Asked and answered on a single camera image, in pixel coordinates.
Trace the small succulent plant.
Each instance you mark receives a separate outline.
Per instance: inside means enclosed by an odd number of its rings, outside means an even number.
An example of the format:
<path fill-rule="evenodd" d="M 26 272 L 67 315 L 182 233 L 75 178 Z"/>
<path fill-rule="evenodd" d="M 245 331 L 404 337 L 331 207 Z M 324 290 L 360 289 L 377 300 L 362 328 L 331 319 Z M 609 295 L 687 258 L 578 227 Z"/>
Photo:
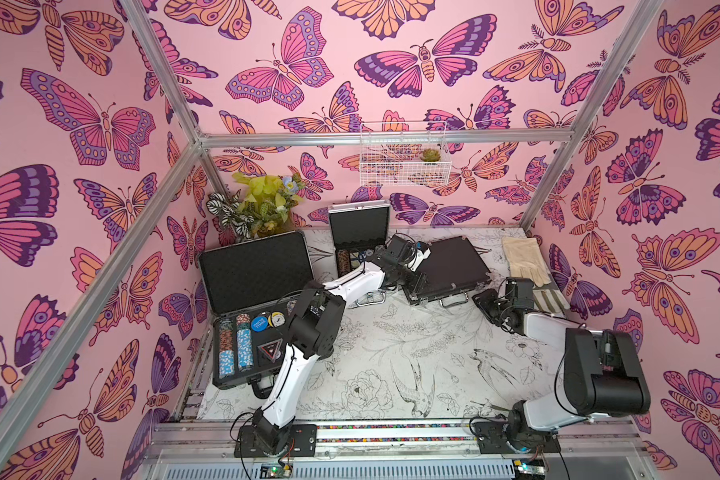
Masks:
<path fill-rule="evenodd" d="M 436 163 L 441 160 L 440 150 L 437 148 L 428 148 L 421 151 L 420 160 L 426 163 Z"/>

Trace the small silver poker case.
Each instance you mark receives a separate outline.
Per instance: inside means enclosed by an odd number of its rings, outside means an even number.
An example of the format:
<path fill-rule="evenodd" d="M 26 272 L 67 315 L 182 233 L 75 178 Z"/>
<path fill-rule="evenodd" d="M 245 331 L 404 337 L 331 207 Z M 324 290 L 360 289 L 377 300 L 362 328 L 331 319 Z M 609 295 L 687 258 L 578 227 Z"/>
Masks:
<path fill-rule="evenodd" d="M 328 218 L 337 273 L 341 277 L 386 243 L 390 204 L 374 200 L 333 205 L 328 209 Z"/>

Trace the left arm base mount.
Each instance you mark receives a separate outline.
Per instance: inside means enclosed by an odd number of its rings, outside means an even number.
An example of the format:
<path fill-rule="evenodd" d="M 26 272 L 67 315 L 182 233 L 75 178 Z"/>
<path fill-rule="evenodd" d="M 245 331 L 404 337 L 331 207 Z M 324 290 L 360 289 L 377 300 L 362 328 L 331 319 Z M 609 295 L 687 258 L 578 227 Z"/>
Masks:
<path fill-rule="evenodd" d="M 317 446 L 316 424 L 291 424 L 282 429 L 241 427 L 234 449 L 235 458 L 313 457 Z"/>

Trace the aluminium rail front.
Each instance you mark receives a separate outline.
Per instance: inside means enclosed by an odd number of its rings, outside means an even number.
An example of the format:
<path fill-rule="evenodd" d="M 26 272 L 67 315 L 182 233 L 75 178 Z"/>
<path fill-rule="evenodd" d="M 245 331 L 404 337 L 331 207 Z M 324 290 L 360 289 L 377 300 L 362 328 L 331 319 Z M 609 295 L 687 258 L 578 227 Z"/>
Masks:
<path fill-rule="evenodd" d="M 511 447 L 497 422 L 298 422 L 275 456 L 231 422 L 157 427 L 139 479 L 657 479 L 627 420 L 568 426 L 544 446 Z"/>

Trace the medium black poker case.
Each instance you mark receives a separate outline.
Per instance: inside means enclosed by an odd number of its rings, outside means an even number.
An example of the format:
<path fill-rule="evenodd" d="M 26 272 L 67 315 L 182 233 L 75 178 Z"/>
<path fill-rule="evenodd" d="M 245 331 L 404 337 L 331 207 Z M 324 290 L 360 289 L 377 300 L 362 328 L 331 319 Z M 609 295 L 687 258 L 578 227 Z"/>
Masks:
<path fill-rule="evenodd" d="M 490 270 L 472 242 L 464 236 L 430 244 L 429 256 L 403 285 L 410 305 L 442 301 L 468 293 L 491 281 Z"/>

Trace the cream work glove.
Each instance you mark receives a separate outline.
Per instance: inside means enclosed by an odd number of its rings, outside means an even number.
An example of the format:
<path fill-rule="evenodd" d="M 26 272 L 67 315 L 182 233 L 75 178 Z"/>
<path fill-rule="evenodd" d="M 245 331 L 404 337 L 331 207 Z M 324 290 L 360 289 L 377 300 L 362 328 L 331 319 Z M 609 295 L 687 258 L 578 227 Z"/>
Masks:
<path fill-rule="evenodd" d="M 563 317 L 570 305 L 551 278 L 537 240 L 503 237 L 502 248 L 511 277 L 532 282 L 531 295 L 535 309 Z"/>

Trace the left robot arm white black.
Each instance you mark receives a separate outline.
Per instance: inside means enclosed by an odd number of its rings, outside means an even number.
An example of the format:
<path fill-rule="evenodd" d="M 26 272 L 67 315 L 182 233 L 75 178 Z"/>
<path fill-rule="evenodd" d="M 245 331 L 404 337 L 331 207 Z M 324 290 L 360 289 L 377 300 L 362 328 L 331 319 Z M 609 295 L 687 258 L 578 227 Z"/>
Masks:
<path fill-rule="evenodd" d="M 347 305 L 385 286 L 417 282 L 417 270 L 430 255 L 428 243 L 395 234 L 346 275 L 305 285 L 286 320 L 280 371 L 252 416 L 254 439 L 262 452 L 275 455 L 290 446 L 301 394 L 317 361 L 333 354 Z"/>

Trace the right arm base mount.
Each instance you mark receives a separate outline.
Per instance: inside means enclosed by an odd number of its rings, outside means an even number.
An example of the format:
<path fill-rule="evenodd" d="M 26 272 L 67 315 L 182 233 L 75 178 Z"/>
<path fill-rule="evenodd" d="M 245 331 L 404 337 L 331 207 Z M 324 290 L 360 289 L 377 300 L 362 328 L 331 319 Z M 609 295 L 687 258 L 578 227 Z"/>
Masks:
<path fill-rule="evenodd" d="M 476 438 L 481 454 L 534 455 L 560 453 L 556 436 L 549 432 L 517 430 L 513 425 L 498 419 L 479 418 L 470 423 L 470 432 Z"/>

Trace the large black poker case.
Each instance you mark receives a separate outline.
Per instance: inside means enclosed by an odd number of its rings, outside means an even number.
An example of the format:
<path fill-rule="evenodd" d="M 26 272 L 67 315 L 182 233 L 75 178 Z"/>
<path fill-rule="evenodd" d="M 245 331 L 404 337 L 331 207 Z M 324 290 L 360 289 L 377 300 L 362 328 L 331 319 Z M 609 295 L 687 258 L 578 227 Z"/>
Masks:
<path fill-rule="evenodd" d="M 303 233 L 206 251 L 200 269 L 213 315 L 213 385 L 249 386 L 258 399 L 284 360 L 289 303 L 314 279 Z"/>

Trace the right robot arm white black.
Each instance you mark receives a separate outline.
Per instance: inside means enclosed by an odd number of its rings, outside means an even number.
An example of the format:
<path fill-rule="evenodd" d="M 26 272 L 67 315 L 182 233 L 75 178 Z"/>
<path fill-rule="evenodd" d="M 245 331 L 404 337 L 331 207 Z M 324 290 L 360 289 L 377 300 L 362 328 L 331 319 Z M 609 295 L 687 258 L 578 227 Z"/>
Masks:
<path fill-rule="evenodd" d="M 651 394 L 628 333 L 589 330 L 536 309 L 529 279 L 511 277 L 503 293 L 487 289 L 472 300 L 491 324 L 562 352 L 552 392 L 509 411 L 503 431 L 513 449 L 543 446 L 562 428 L 595 418 L 649 412 Z"/>

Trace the striped leaf artificial plant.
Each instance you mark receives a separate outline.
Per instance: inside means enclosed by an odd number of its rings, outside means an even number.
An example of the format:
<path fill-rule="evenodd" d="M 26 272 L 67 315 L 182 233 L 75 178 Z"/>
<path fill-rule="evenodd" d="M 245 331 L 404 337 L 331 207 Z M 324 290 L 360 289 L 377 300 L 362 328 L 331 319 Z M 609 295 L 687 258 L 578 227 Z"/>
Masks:
<path fill-rule="evenodd" d="M 213 223 L 222 246 L 250 240 L 253 237 L 251 227 L 254 219 L 241 206 L 239 193 L 227 196 L 220 192 L 213 192 L 208 195 L 206 207 L 214 216 Z"/>

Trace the yellow green artificial plant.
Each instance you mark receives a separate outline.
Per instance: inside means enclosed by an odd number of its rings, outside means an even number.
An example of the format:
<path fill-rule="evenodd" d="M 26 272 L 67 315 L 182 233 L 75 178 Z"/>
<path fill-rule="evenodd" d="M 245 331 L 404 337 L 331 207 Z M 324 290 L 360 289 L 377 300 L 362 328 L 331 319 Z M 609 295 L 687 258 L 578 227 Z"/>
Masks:
<path fill-rule="evenodd" d="M 248 177 L 235 173 L 234 180 L 247 190 L 240 196 L 238 217 L 244 221 L 251 238 L 263 238 L 293 229 L 291 211 L 303 198 L 305 186 L 299 174 Z"/>

